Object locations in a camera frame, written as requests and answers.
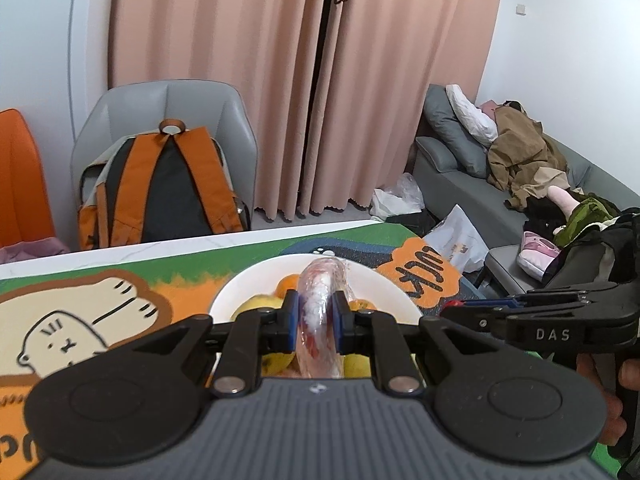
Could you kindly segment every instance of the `yellow fruit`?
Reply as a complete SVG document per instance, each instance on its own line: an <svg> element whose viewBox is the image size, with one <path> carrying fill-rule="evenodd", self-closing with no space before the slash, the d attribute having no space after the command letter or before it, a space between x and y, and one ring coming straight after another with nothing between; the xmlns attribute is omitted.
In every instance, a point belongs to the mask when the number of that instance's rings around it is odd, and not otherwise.
<svg viewBox="0 0 640 480"><path fill-rule="evenodd" d="M266 294L258 294L257 296L249 298L234 312L233 316L231 316L231 321L235 321L240 314L247 310L253 310L254 308L260 308L262 306L281 308L282 298L276 298L275 296L268 296ZM268 377L278 375L291 364L295 356L295 353L267 354L262 356L262 376Z"/></svg>
<svg viewBox="0 0 640 480"><path fill-rule="evenodd" d="M284 300L284 297L287 295L288 290L296 290L298 288L299 279L299 274L290 274L289 276L285 276L284 278L282 278L278 283L278 286L276 287L276 296Z"/></svg>
<svg viewBox="0 0 640 480"><path fill-rule="evenodd" d="M369 358L359 354L344 356L344 378L357 379L371 377L371 365Z"/></svg>
<svg viewBox="0 0 640 480"><path fill-rule="evenodd" d="M365 309L377 310L376 306L367 300L352 300L349 302L349 308L354 312L357 312L359 310L365 310Z"/></svg>
<svg viewBox="0 0 640 480"><path fill-rule="evenodd" d="M275 296L268 296L267 294L257 294L256 296L249 298L231 316L231 321L235 321L243 312L247 310L253 310L254 308L260 308L262 306L270 306L271 308L281 308L282 299Z"/></svg>

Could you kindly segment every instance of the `gray ribbed panel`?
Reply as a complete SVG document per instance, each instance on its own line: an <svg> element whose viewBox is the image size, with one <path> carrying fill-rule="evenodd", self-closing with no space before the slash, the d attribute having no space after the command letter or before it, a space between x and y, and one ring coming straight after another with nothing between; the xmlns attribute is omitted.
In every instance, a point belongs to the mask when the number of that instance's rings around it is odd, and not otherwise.
<svg viewBox="0 0 640 480"><path fill-rule="evenodd" d="M447 440L418 402L384 396L370 380L320 382L328 388L315 394L317 381L267 379L252 396L220 400L155 459L110 470L46 460L28 480L610 479L586 457L537 468L489 462Z"/></svg>

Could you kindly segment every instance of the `backpack handle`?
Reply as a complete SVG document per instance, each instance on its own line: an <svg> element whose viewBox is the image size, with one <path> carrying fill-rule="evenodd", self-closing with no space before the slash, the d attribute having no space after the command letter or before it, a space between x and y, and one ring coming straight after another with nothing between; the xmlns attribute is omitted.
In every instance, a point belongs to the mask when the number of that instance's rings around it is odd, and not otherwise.
<svg viewBox="0 0 640 480"><path fill-rule="evenodd" d="M187 131L187 126L180 119L165 119L158 125L158 130L161 134L164 134L164 129L168 126L174 126L180 130L180 134L183 134Z"/></svg>

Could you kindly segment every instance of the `hand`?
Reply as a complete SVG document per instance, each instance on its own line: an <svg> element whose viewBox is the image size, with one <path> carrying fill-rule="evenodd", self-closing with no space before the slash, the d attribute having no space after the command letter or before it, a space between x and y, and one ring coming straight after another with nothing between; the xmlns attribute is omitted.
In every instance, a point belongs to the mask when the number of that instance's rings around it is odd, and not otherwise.
<svg viewBox="0 0 640 480"><path fill-rule="evenodd" d="M590 380L602 392L602 396L607 403L607 422L598 442L605 446L615 446L626 431L626 422L620 416L622 415L622 401L604 389L596 370L595 362L590 354L578 355L576 371ZM625 388L640 390L640 361L625 361L620 368L619 381Z"/></svg>

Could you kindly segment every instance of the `wrapped meat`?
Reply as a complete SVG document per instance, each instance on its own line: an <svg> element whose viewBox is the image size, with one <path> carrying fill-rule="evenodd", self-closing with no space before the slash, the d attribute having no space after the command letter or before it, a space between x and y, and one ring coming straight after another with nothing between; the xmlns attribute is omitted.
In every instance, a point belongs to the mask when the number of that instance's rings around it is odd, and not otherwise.
<svg viewBox="0 0 640 480"><path fill-rule="evenodd" d="M343 377L342 357L335 350L331 296L343 290L353 299L346 267L337 258L318 258L300 274L300 315L296 356L304 378Z"/></svg>

